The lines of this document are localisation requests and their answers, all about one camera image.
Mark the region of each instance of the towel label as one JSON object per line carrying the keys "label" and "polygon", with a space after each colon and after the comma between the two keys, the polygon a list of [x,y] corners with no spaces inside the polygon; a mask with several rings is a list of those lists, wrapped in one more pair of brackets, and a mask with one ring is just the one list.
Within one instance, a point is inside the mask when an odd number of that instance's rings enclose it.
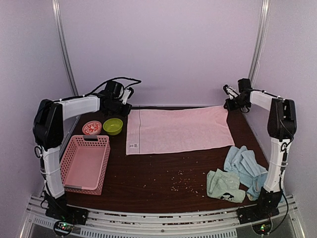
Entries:
{"label": "towel label", "polygon": [[138,149],[139,148],[139,144],[138,143],[132,143],[132,144],[130,144],[129,148]]}

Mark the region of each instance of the green bowl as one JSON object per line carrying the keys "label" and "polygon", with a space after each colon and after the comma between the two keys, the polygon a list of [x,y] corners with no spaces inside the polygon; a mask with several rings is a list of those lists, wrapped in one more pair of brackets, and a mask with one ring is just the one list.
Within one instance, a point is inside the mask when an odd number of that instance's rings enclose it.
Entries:
{"label": "green bowl", "polygon": [[111,118],[103,124],[108,135],[118,135],[122,131],[123,122],[119,118]]}

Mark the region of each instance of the small bowl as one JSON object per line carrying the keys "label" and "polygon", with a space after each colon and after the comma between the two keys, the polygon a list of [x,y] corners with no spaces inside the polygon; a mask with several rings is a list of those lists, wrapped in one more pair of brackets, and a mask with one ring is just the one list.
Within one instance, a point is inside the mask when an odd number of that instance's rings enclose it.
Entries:
{"label": "small bowl", "polygon": [[123,122],[119,118],[106,120],[103,129],[108,135],[118,135],[122,131]]}
{"label": "small bowl", "polygon": [[100,121],[92,120],[83,126],[82,131],[85,135],[99,135],[101,128],[102,125]]}

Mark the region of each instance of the dark brown tabletop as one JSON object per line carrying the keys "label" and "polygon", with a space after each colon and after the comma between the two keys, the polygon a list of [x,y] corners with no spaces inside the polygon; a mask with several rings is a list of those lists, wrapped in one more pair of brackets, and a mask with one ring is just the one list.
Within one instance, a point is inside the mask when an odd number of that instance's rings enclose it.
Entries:
{"label": "dark brown tabletop", "polygon": [[[91,120],[101,123],[111,117],[101,112],[82,115],[73,134],[82,135],[82,126]],[[229,146],[174,154],[125,155],[127,119],[122,133],[110,136],[110,156],[101,196],[67,192],[70,205],[135,213],[174,213],[217,210],[252,204],[207,197],[206,176],[223,170]],[[268,168],[263,152],[242,113],[230,112],[229,125],[235,145],[253,150],[257,162]]]}

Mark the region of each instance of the white wall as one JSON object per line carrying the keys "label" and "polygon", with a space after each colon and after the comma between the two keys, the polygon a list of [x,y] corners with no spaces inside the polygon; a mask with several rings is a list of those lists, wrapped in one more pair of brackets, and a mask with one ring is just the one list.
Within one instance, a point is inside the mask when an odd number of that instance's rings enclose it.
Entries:
{"label": "white wall", "polygon": [[14,238],[30,195],[42,188],[37,108],[71,95],[51,1],[0,0],[0,85],[0,238]]}
{"label": "white wall", "polygon": [[141,79],[133,105],[221,105],[247,77],[261,0],[61,0],[80,94],[102,81]]}
{"label": "white wall", "polygon": [[[317,1],[271,1],[269,26],[255,88],[295,101],[297,132],[285,175],[309,238],[316,238],[317,214]],[[247,115],[269,158],[268,114],[253,107]]]}

